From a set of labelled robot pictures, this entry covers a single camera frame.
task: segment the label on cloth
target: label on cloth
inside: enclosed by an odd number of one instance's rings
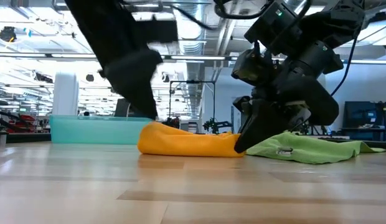
[[[280,156],[291,156],[293,153],[293,148],[290,147],[279,147],[279,150],[276,152],[277,155]]]

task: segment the cable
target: cable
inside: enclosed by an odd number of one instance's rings
[[[183,9],[181,9],[179,7],[176,7],[176,6],[173,6],[173,5],[170,5],[170,7],[175,9],[175,10],[178,10],[182,15],[184,15],[186,18],[190,19],[192,22],[194,22],[197,25],[199,25],[201,28],[204,28],[206,30],[218,30],[219,29],[218,27],[217,28],[213,28],[213,27],[208,26],[207,24],[204,24],[203,22],[199,21],[194,16],[190,15],[185,10],[183,10]]]
[[[132,1],[132,2],[129,1],[129,2],[124,2],[123,0],[120,0],[121,4],[128,5],[129,7],[132,7],[135,10],[137,10],[137,8],[135,6],[133,6],[133,4],[136,4],[136,3],[144,4],[144,3],[149,3],[149,2],[152,2],[152,1],[135,1],[135,2],[134,1]],[[190,15],[188,12],[186,12],[185,10],[183,10],[183,9],[177,7],[177,6],[170,5],[169,7],[171,9],[175,9],[175,10],[179,11],[183,16],[185,16],[186,18],[188,18],[192,22],[196,23],[197,25],[199,25],[203,29],[206,29],[206,30],[218,30],[219,29],[218,27],[217,28],[213,28],[213,27],[208,26],[207,24],[204,24],[203,22],[199,21],[194,16]],[[158,1],[158,8],[157,8],[157,10],[152,11],[152,12],[161,12],[163,9],[164,9],[164,5],[162,4],[161,1]]]
[[[214,11],[215,11],[217,16],[224,18],[224,19],[255,19],[255,18],[260,17],[264,11],[262,9],[260,12],[258,12],[256,14],[252,14],[252,15],[229,14],[226,12],[226,8],[225,8],[224,4],[226,4],[230,1],[231,0],[214,0],[214,2],[215,2]]]
[[[349,67],[351,66],[352,58],[354,56],[354,50],[355,50],[356,42],[357,42],[357,37],[355,38],[354,43],[352,44],[351,53],[349,54],[349,59],[348,59],[348,63],[347,63],[347,68],[345,69],[345,74],[344,74],[341,82],[338,84],[338,86],[331,93],[331,96],[334,96],[334,94],[337,93],[338,89],[340,89],[340,87],[342,86],[342,84],[344,83],[345,79],[348,76]]]
[[[352,44],[352,49],[351,49],[351,53],[349,55],[349,59],[348,59],[348,63],[347,63],[347,68],[345,70],[345,74],[344,74],[344,77],[342,78],[340,84],[338,84],[338,86],[336,87],[336,89],[331,93],[331,96],[333,96],[334,94],[336,94],[336,92],[338,91],[338,89],[340,89],[341,85],[344,83],[345,79],[347,78],[348,76],[348,72],[349,72],[349,67],[351,65],[351,62],[352,62],[352,58],[354,56],[354,50],[355,50],[355,46],[356,46],[356,43],[357,43],[357,37],[354,39],[354,43]],[[293,132],[295,129],[299,128],[301,125],[303,125],[304,123],[306,123],[309,118],[307,118],[306,120],[304,120],[303,122],[297,124],[296,126],[294,126],[290,132]]]

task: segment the desk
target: desk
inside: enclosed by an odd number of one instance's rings
[[[343,135],[350,136],[354,140],[385,141],[385,128],[341,128]],[[361,138],[359,133],[373,133],[371,138]]]

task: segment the floor plank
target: floor plank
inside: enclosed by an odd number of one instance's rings
[[[386,223],[386,153],[311,166],[141,155],[135,146],[0,148],[0,224]]]

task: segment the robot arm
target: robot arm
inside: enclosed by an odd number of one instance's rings
[[[333,49],[359,35],[364,0],[330,2],[322,12],[303,17],[305,12],[296,15],[284,1],[268,1],[245,34],[255,47],[239,56],[232,76],[254,89],[250,100],[245,97],[235,102],[249,117],[240,130],[237,152],[291,129],[289,122],[299,109],[297,101],[310,110],[309,122],[314,125],[330,125],[339,114],[338,104],[316,79],[344,68]],[[267,48],[264,55],[258,41]],[[272,54],[287,58],[280,64],[271,59]]]
[[[113,89],[148,118],[156,119],[150,80],[162,58],[149,42],[178,40],[176,21],[136,21],[123,1],[65,0]]]

